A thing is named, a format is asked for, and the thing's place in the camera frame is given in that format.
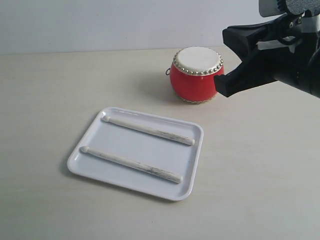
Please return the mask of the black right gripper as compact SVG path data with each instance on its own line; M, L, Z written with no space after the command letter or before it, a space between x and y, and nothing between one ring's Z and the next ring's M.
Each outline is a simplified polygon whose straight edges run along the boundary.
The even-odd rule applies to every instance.
M320 16L284 14L271 22L232 25L222 31L223 43L242 63L214 77L225 97L277 81L320 96ZM259 49L271 62L243 62Z

